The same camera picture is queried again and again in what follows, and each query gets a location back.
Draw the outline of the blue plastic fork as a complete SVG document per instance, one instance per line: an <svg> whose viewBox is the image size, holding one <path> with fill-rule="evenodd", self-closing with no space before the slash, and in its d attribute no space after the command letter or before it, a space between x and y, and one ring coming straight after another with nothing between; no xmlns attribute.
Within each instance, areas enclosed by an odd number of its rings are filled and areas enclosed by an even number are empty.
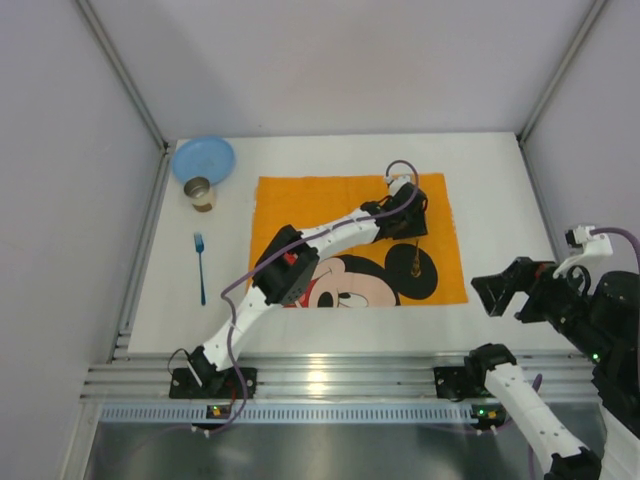
<svg viewBox="0 0 640 480"><path fill-rule="evenodd" d="M205 282L204 282L204 272L203 272L203 258L202 255L204 253L204 241L202 234L196 232L194 234L194 247L195 251L198 255L198 267L199 267L199 282L200 282L200 303L202 306L206 305L206 291L205 291Z"/></svg>

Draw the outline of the gold metal spoon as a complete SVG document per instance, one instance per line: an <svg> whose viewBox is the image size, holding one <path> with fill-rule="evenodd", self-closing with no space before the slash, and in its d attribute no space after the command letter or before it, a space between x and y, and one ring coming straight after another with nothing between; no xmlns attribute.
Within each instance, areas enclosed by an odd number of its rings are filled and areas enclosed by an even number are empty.
<svg viewBox="0 0 640 480"><path fill-rule="evenodd" d="M414 278L419 278L421 274L422 274L422 271L421 271L420 245L419 245L419 240L416 240L415 255L414 255L412 266L411 266L411 275Z"/></svg>

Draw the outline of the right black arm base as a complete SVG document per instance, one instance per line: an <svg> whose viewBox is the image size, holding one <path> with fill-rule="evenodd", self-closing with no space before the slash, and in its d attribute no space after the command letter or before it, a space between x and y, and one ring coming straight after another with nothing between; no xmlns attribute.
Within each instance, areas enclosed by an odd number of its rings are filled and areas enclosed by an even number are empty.
<svg viewBox="0 0 640 480"><path fill-rule="evenodd" d="M439 399L461 402L466 399L491 397L489 391L474 380L463 366L434 367L433 374Z"/></svg>

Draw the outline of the orange Mickey Mouse placemat cloth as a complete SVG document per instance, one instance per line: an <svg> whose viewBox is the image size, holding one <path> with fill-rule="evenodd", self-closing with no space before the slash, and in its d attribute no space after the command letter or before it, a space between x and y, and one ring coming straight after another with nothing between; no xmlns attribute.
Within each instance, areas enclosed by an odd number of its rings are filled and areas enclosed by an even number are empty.
<svg viewBox="0 0 640 480"><path fill-rule="evenodd" d="M423 174L428 198L428 234L382 240L339 253L329 264L337 270L314 278L298 300L300 308L452 305L468 300L453 213L445 177ZM387 193L377 176L262 177L255 192L249 264L255 266L277 231L290 224L302 230L338 219L366 201ZM421 271L411 275L419 240Z"/></svg>

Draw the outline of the cream metal cup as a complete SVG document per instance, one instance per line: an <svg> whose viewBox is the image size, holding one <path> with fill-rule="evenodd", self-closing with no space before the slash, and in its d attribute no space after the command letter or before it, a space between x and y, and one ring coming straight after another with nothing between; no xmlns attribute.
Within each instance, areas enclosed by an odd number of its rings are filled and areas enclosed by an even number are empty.
<svg viewBox="0 0 640 480"><path fill-rule="evenodd" d="M194 177L189 179L183 192L189 199L191 206L199 213L211 211L216 203L214 189L205 177Z"/></svg>

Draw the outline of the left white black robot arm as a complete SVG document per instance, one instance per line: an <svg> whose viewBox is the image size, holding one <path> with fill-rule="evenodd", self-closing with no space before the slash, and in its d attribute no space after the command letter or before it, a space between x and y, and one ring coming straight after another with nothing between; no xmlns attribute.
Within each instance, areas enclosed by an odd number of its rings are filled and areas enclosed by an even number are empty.
<svg viewBox="0 0 640 480"><path fill-rule="evenodd" d="M390 194L312 228L287 224L277 231L255 267L223 289L230 317L210 339L188 354L188 371L208 388L234 367L234 353L267 312L294 304L321 261L347 249L426 234L427 196L409 177L389 181Z"/></svg>

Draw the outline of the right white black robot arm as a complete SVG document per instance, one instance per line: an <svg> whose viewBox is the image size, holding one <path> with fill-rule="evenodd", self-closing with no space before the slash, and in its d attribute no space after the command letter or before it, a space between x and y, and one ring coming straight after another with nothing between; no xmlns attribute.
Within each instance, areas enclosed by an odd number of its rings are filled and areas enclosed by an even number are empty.
<svg viewBox="0 0 640 480"><path fill-rule="evenodd" d="M636 479L639 476L639 276L610 271L598 282L587 267L557 274L552 262L516 258L504 271L471 281L485 312L503 315L517 294L515 317L546 323L590 365L590 382L605 428L601 453L573 434L541 398L504 344L469 352L469 377L505 408L546 479Z"/></svg>

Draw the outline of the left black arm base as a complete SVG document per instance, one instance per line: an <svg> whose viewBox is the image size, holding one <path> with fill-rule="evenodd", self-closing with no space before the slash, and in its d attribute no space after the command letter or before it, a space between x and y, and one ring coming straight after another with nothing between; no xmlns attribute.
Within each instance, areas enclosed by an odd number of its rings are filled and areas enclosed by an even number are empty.
<svg viewBox="0 0 640 480"><path fill-rule="evenodd" d="M203 385L198 383L189 367L169 369L169 373L171 399L238 399L243 396L240 378L233 368L215 372L213 379Z"/></svg>

